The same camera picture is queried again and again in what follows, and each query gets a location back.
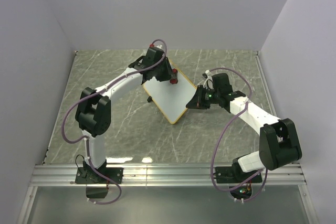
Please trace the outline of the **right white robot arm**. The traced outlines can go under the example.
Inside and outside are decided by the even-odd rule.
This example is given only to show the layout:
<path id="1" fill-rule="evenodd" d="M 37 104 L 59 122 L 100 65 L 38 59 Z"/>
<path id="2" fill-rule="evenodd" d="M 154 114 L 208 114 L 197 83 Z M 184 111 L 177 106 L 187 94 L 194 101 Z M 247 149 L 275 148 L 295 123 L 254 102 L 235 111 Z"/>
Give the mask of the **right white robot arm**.
<path id="1" fill-rule="evenodd" d="M 187 103 L 188 109 L 206 110 L 217 104 L 235 118 L 242 119 L 259 135 L 259 150 L 233 160 L 232 177 L 245 181 L 261 169 L 275 170 L 302 158 L 302 150 L 295 124 L 269 114 L 241 91 L 234 91 L 226 73 L 208 76 L 198 85 Z"/>

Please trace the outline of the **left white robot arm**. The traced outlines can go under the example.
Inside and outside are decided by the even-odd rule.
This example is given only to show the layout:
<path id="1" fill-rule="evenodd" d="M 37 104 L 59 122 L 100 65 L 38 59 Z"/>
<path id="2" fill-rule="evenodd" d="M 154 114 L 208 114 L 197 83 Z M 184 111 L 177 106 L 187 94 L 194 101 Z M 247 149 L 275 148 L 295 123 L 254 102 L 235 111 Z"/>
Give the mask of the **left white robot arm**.
<path id="1" fill-rule="evenodd" d="M 106 178 L 103 135 L 111 124 L 112 105 L 153 78 L 164 82 L 175 77 L 166 50 L 151 44 L 146 54 L 129 64 L 118 77 L 98 88 L 87 87 L 82 91 L 75 120 L 82 130 L 80 139 L 86 143 L 85 163 L 91 166 L 87 174 L 90 180 L 100 183 Z"/>

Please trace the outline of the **yellow framed whiteboard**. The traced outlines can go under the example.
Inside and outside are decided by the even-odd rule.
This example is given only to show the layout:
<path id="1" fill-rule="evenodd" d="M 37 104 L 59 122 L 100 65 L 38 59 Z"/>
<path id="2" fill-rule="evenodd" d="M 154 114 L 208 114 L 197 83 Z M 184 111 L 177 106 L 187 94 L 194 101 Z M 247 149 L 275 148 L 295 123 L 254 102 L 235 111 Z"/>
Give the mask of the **yellow framed whiteboard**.
<path id="1" fill-rule="evenodd" d="M 187 111 L 186 105 L 194 96 L 196 86 L 172 61 L 170 65 L 177 70 L 176 84 L 152 78 L 143 84 L 143 88 L 169 123 L 175 124 Z"/>

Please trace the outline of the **red whiteboard eraser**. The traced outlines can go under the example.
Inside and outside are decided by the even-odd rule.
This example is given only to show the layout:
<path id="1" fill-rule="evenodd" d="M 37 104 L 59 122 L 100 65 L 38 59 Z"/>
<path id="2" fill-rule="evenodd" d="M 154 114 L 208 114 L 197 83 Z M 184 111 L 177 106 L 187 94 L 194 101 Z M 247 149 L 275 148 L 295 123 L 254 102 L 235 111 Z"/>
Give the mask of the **red whiteboard eraser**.
<path id="1" fill-rule="evenodd" d="M 172 74 L 170 78 L 170 84 L 177 84 L 178 83 L 178 70 L 177 69 L 172 69 Z"/>

